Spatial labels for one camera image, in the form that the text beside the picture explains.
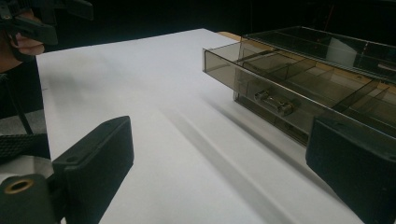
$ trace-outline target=white table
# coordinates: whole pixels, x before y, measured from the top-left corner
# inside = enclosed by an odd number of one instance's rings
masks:
[[[202,72],[193,30],[37,57],[52,158],[100,123],[132,120],[134,166],[101,223],[361,223],[304,161],[304,148]]]

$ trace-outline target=transparent plastic organizer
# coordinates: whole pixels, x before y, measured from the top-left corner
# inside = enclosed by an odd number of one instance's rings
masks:
[[[306,145],[325,113],[396,137],[396,48],[304,27],[204,49],[204,72]]]

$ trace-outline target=transparent top panel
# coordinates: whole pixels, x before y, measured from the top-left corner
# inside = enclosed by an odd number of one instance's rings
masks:
[[[394,46],[305,27],[246,35],[245,38],[396,83],[396,47]]]

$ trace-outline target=gray floor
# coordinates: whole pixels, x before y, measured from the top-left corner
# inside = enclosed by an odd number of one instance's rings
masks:
[[[44,110],[37,110],[25,114],[33,133],[46,133]],[[0,135],[26,134],[18,116],[0,119]]]

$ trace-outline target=drawer handle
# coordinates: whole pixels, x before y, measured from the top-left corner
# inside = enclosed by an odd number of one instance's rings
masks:
[[[269,91],[259,91],[254,94],[254,100],[271,106],[280,116],[287,116],[293,112],[293,104],[281,96],[271,95]]]

